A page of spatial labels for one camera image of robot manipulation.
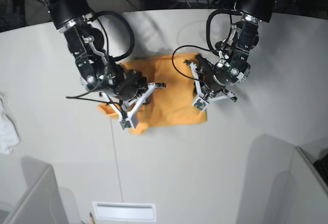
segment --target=white tabletop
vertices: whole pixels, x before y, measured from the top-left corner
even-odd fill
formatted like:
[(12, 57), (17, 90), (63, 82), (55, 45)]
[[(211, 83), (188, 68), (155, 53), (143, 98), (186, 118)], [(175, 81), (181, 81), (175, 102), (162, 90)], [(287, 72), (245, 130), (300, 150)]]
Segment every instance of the white tabletop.
[[(207, 47), (210, 13), (126, 13), (136, 37), (130, 58), (172, 53), (185, 44)], [(122, 26), (102, 20), (110, 53), (125, 52)], [(212, 25), (214, 44), (227, 36), (229, 18), (216, 16)], [(327, 33), (327, 21), (274, 14), (269, 24), (260, 24), (249, 78), (230, 88), (236, 103), (211, 104), (206, 123), (152, 128), (144, 135), (123, 132), (94, 103), (65, 99), (84, 89), (65, 38), (51, 23), (2, 33), (0, 92), (22, 139), (13, 157), (52, 164), (58, 185), (73, 192), (84, 221), (97, 200), (154, 202), (159, 223), (259, 223), (275, 176), (289, 168), (290, 143), (328, 136)], [(252, 218), (237, 220), (249, 174), (257, 182), (257, 198), (250, 195), (240, 215)]]

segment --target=screw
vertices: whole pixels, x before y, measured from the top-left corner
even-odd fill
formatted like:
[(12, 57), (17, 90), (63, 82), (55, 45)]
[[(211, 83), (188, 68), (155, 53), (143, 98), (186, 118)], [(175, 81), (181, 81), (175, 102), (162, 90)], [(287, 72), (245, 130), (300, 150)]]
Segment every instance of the screw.
[(94, 83), (94, 77), (92, 75), (87, 76), (87, 83), (89, 84)]
[(239, 74), (239, 70), (236, 69), (236, 68), (233, 68), (230, 73), (233, 75), (233, 76), (237, 76)]
[(84, 39), (84, 42), (87, 44), (87, 43), (91, 43), (91, 42), (93, 42), (93, 37), (91, 37), (91, 36), (89, 36), (89, 37), (86, 37), (85, 39)]

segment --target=orange towel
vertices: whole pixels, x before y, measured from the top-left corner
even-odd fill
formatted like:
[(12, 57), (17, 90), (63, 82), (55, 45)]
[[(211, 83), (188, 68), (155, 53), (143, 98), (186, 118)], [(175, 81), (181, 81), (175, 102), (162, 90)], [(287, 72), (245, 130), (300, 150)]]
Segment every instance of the orange towel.
[[(183, 63), (186, 59), (195, 62), (196, 53), (183, 53), (174, 56), (176, 67), (184, 74), (192, 76), (190, 68)], [(194, 99), (194, 81), (183, 77), (172, 66), (172, 55), (162, 55), (125, 62), (128, 69), (135, 69), (147, 76), (148, 82), (166, 83), (165, 89), (156, 89), (151, 102), (142, 105), (136, 116), (139, 124), (131, 133), (141, 134), (148, 127), (177, 124), (198, 124), (206, 121), (206, 113), (191, 106)], [(118, 115), (106, 104), (99, 109), (111, 118)]]

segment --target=white cloth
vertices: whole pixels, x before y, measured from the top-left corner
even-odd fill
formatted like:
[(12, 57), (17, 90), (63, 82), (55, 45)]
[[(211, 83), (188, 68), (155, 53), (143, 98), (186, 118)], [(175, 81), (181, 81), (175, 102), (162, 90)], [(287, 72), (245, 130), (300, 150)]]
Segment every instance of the white cloth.
[(19, 144), (19, 137), (12, 121), (6, 116), (5, 98), (0, 94), (0, 153), (11, 154)]

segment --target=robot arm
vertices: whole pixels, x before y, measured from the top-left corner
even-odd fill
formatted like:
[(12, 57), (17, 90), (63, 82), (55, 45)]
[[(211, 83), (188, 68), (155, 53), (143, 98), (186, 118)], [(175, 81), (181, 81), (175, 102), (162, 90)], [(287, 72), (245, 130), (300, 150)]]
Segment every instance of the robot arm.
[[(69, 51), (74, 56), (81, 74), (81, 81), (89, 90), (84, 94), (66, 98), (80, 99), (91, 92), (100, 92), (118, 113), (121, 127), (135, 128), (138, 124), (135, 116), (137, 109), (146, 102), (146, 98), (154, 89), (164, 88), (165, 84), (147, 83), (147, 78), (140, 72), (116, 64), (117, 61), (128, 57), (134, 48), (134, 34), (129, 23), (113, 11), (93, 12), (86, 0), (43, 1), (56, 29), (64, 34)], [(98, 20), (104, 15), (119, 19), (129, 33), (130, 47), (121, 56), (109, 55), (107, 33)], [(91, 25), (95, 20), (98, 20), (104, 30), (107, 49), (104, 49), (105, 40), (102, 32)], [(119, 99), (119, 108), (110, 97)]]
[(226, 86), (242, 83), (248, 77), (251, 66), (247, 60), (250, 51), (259, 41), (257, 31), (259, 23), (261, 21), (267, 23), (270, 21), (275, 1), (237, 0), (235, 9), (239, 12), (233, 14), (242, 15), (241, 21), (231, 24), (229, 37), (215, 45), (217, 50), (214, 49), (210, 41), (211, 21), (215, 15), (231, 14), (231, 11), (216, 10), (212, 12), (207, 21), (207, 44), (219, 60), (213, 65), (207, 59), (198, 55), (196, 56), (199, 62), (198, 67), (191, 62), (187, 62), (194, 78), (201, 80), (200, 82), (196, 80), (197, 95), (192, 105), (204, 111), (210, 101), (225, 98), (230, 98), (233, 101), (237, 100), (237, 97), (226, 89)]

